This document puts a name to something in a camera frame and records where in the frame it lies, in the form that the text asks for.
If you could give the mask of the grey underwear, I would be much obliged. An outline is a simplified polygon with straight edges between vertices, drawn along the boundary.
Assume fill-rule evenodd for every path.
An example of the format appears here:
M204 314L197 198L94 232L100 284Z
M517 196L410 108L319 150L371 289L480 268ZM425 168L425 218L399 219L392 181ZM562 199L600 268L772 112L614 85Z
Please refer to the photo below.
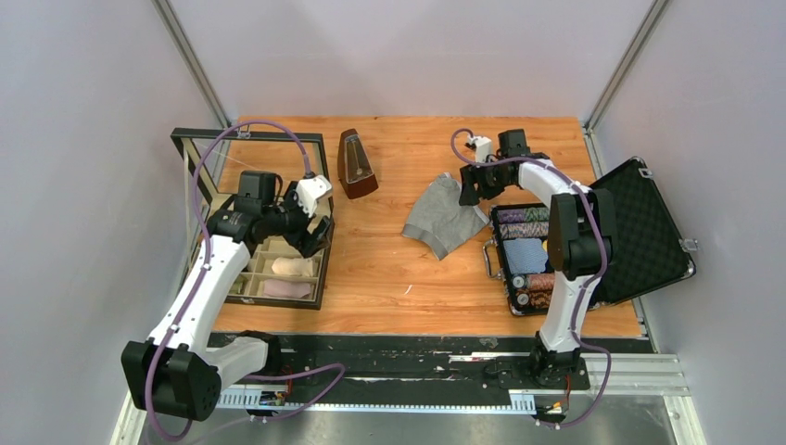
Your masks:
M416 200L401 235L428 246L438 261L488 226L487 214L478 206L462 206L461 183L443 172Z

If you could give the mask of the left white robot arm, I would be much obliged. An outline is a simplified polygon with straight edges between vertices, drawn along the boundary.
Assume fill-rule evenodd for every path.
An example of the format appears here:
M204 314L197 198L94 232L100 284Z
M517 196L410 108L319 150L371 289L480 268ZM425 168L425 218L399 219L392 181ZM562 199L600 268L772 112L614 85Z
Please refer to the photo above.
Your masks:
M254 375L262 383L284 371L278 340L246 331L229 345L208 349L213 323L257 246L281 236L301 256L326 248L332 220L319 215L333 187L309 173L283 185L272 172L242 172L237 193L207 219L196 265L148 339L130 341L120 361L136 408L191 421L214 411L224 389Z

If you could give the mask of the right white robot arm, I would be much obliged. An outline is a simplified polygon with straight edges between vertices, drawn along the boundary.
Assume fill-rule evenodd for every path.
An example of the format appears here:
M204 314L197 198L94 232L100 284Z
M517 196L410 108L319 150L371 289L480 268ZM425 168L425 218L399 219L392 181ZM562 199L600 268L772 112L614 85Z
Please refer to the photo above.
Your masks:
M461 205L476 205L515 185L533 193L550 211L547 253L555 284L526 369L535 384L552 387L580 371L580 352L586 345L581 327L590 296L613 256L613 198L571 179L547 156L530 153L518 130L506 133L497 145L469 129L463 133L475 156L461 169Z

